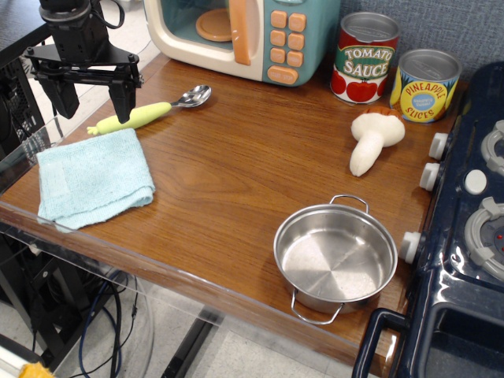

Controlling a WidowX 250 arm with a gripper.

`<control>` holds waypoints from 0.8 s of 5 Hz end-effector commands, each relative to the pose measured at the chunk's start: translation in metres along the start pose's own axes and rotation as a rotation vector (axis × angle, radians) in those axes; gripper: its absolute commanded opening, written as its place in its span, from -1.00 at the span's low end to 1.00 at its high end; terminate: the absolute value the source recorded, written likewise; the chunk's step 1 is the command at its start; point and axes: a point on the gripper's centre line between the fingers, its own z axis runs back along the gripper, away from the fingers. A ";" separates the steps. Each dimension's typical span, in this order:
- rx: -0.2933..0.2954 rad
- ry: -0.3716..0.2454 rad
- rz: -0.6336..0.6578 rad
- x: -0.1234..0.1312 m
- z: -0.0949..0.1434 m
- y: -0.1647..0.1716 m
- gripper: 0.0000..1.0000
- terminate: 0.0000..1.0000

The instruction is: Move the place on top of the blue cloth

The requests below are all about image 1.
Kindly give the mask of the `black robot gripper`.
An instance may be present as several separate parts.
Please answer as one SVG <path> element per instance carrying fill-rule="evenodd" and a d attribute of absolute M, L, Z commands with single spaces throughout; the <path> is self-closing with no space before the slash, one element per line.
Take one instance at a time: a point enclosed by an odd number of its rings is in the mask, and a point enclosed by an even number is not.
<path fill-rule="evenodd" d="M 33 68 L 40 68 L 43 62 L 53 64 L 57 69 L 114 65 L 116 71 L 126 77 L 109 85 L 109 96 L 119 122 L 124 124 L 129 121 L 135 108 L 136 88 L 142 85 L 138 57 L 109 42 L 107 24 L 100 17 L 48 20 L 46 24 L 54 43 L 29 47 L 24 52 L 24 56 L 32 61 Z M 39 83 L 58 113 L 66 119 L 75 116 L 80 101 L 73 83 L 48 78 L 40 78 Z"/>

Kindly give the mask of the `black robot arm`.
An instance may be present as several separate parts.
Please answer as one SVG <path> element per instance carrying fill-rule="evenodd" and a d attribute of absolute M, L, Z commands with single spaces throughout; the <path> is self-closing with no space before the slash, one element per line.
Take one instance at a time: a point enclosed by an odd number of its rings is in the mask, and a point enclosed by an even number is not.
<path fill-rule="evenodd" d="M 139 57 L 114 46 L 109 29 L 122 26 L 106 21 L 99 1 L 41 1 L 39 13 L 54 43 L 29 47 L 24 56 L 53 107 L 70 119 L 79 107 L 76 84 L 105 86 L 109 90 L 120 123 L 130 119 L 135 108 L 135 91 L 142 86 Z"/>

